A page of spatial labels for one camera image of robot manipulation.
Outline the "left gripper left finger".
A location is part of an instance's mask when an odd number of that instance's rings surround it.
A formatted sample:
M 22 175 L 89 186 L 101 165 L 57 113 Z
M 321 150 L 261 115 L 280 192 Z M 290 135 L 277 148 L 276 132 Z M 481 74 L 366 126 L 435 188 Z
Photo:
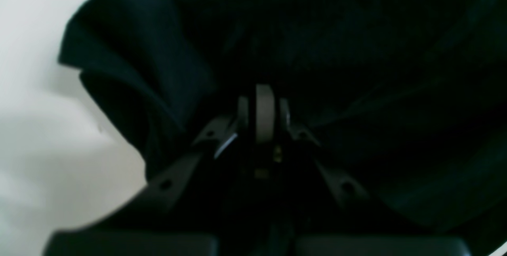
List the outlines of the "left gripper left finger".
M 216 160 L 249 123 L 249 99 L 237 112 L 212 119 L 190 151 L 153 178 L 132 200 L 86 228 L 53 234 L 45 256 L 217 256 L 215 236 L 162 232 L 163 218 L 183 196 L 200 164 Z

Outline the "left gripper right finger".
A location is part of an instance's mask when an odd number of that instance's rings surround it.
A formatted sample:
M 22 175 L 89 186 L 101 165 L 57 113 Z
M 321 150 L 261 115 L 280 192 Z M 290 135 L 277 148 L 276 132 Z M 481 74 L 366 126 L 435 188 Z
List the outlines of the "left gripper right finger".
M 291 230 L 284 256 L 469 256 L 464 241 L 431 236 L 390 211 L 331 160 L 313 134 L 290 116 L 288 101 L 255 87 L 255 142 L 271 145 L 287 185 Z

